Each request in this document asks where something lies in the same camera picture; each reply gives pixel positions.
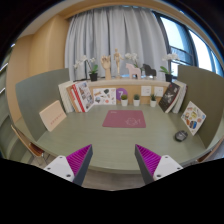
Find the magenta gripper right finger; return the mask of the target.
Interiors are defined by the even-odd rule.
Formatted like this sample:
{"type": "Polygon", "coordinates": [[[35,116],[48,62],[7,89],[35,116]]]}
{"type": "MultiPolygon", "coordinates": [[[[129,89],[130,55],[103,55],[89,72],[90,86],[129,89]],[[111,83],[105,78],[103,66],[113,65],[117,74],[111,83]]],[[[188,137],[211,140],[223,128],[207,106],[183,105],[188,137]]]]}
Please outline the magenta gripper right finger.
{"type": "Polygon", "coordinates": [[[182,169],[169,155],[160,156],[155,152],[135,145],[135,157],[145,184],[150,184],[182,169]]]}

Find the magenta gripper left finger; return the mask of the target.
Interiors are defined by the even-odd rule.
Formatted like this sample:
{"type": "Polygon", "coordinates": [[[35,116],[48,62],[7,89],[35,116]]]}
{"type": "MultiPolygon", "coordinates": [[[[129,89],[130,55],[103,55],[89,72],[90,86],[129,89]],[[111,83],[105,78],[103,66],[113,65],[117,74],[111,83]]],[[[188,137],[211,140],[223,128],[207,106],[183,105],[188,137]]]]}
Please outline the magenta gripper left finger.
{"type": "Polygon", "coordinates": [[[92,155],[92,145],[87,145],[68,156],[59,155],[44,170],[81,186],[92,155]]]}

